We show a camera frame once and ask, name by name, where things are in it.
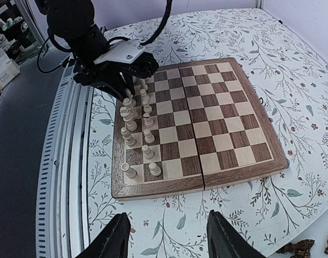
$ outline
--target table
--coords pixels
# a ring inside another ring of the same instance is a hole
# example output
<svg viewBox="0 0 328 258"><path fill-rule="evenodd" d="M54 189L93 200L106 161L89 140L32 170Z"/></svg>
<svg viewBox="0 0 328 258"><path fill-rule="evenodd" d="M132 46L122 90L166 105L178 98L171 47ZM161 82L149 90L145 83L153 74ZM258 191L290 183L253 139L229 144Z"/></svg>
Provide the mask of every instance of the table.
<svg viewBox="0 0 328 258"><path fill-rule="evenodd" d="M159 22L146 20L105 36L145 41ZM234 57L263 98L290 167L228 188L118 202L110 188L115 99L95 90L88 167L91 241L116 213L127 212L129 257L207 257L207 216L216 210L269 256L328 207L328 65L261 9L174 15L147 49L161 66Z"/></svg>

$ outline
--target robotic hand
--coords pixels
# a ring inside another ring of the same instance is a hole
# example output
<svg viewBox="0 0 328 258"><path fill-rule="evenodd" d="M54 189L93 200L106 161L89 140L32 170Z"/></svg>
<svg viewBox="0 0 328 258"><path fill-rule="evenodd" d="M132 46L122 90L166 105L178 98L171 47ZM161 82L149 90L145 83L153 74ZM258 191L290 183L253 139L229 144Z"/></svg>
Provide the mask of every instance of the robotic hand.
<svg viewBox="0 0 328 258"><path fill-rule="evenodd" d="M94 23L91 0L35 0L40 12L47 15L48 36L53 45L77 60L74 80L98 88L123 101L125 89L134 95L133 76L151 77L159 68L144 46L162 32L170 16L172 0L167 0L164 17L153 36L139 44L125 37L106 40ZM63 48L54 36L63 38L70 49ZM111 45L112 41L123 40Z"/></svg>

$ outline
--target chessboard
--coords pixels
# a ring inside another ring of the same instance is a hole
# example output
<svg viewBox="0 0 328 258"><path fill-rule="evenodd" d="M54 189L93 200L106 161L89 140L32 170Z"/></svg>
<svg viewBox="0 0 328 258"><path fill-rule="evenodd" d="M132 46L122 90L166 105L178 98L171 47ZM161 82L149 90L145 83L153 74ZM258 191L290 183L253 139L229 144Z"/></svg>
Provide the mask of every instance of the chessboard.
<svg viewBox="0 0 328 258"><path fill-rule="evenodd" d="M174 64L146 80L154 125L146 128L140 89L135 83L136 145L121 135L123 107L116 104L112 196L144 199L223 187L279 173L287 160L268 116L235 59ZM147 144L143 131L155 141ZM155 156L147 160L142 146ZM127 162L137 176L121 171ZM162 173L153 176L149 163Z"/></svg>

